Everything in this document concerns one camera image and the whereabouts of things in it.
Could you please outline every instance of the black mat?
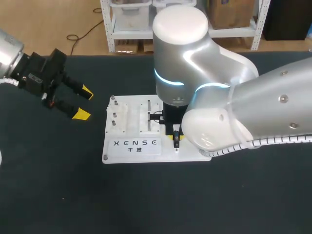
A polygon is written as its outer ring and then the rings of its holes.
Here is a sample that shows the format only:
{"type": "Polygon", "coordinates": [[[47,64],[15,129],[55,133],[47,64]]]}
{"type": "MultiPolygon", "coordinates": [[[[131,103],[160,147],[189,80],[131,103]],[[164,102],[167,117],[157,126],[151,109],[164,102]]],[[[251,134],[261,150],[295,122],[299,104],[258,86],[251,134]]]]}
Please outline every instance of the black mat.
{"type": "MultiPolygon", "coordinates": [[[[265,73],[310,53],[244,54],[265,73]]],[[[0,234],[310,234],[312,144],[211,162],[103,165],[110,95],[155,94],[153,57],[71,57],[95,96],[62,89],[89,121],[0,86],[0,234]]]]}

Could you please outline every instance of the cardboard box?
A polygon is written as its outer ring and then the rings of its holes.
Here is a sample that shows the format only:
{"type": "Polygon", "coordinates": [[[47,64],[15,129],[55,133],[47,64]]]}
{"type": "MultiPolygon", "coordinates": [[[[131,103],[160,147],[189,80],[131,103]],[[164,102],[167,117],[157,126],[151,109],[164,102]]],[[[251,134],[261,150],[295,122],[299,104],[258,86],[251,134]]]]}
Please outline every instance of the cardboard box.
{"type": "Polygon", "coordinates": [[[248,27],[255,0],[208,0],[208,18],[214,29],[248,27]]]}

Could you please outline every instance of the yellow fingertip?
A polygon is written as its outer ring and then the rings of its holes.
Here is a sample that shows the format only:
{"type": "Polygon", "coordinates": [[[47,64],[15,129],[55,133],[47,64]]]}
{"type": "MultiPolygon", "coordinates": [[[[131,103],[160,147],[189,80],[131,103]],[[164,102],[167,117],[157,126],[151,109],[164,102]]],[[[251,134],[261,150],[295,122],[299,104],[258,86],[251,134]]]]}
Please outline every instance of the yellow fingertip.
{"type": "Polygon", "coordinates": [[[89,117],[90,117],[90,114],[88,112],[84,111],[81,108],[78,108],[78,111],[74,115],[73,119],[87,120],[89,117]]]}
{"type": "Polygon", "coordinates": [[[91,98],[94,96],[93,93],[85,85],[82,86],[82,89],[92,94],[92,96],[89,98],[89,100],[91,100],[91,98]]]}

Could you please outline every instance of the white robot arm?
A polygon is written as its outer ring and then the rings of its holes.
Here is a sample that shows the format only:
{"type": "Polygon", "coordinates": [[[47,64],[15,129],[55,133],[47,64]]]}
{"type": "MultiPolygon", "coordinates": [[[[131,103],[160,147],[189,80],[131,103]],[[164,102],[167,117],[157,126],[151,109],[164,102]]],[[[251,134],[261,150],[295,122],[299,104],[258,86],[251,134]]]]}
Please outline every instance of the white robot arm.
{"type": "Polygon", "coordinates": [[[312,58],[258,77],[250,60],[213,42],[208,27],[200,10],[182,5],[153,24],[156,90],[164,111],[183,114],[179,134],[208,157],[311,142],[312,58]]]}

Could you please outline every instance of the white shelf unit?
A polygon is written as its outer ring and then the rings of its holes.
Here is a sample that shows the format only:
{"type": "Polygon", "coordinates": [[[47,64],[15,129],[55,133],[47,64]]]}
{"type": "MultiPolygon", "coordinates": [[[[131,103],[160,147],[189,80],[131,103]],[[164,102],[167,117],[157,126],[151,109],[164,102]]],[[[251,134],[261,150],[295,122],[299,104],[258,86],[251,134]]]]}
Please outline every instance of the white shelf unit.
{"type": "MultiPolygon", "coordinates": [[[[120,31],[115,27],[116,18],[110,14],[109,0],[100,0],[106,37],[110,52],[115,52],[116,39],[153,39],[152,24],[156,14],[156,10],[150,12],[149,29],[144,31],[120,31]]],[[[245,28],[218,29],[209,28],[209,34],[212,38],[237,38],[237,37],[253,37],[251,50],[257,50],[259,47],[263,26],[268,13],[271,0],[259,0],[259,13],[257,23],[251,19],[250,26],[245,28]]]]}

